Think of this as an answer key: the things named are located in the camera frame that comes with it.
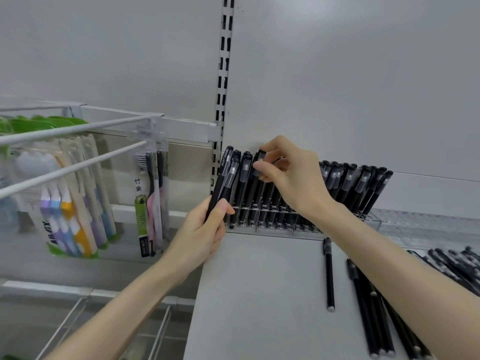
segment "clear acrylic pen holder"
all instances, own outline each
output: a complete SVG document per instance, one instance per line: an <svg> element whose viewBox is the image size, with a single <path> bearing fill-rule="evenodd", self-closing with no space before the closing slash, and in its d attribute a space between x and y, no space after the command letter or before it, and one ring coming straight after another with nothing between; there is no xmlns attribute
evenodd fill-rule
<svg viewBox="0 0 480 360"><path fill-rule="evenodd" d="M278 210L271 210L236 206L233 208L237 217L235 223L231 225L232 216L227 216L226 229L229 232L309 240L323 240L325 238L325 234L318 227L310 221L306 221L291 209L285 210L280 207ZM245 215L245 219L240 223L240 217L243 215ZM373 213L356 216L376 231L382 225L382 221Z"/></svg>

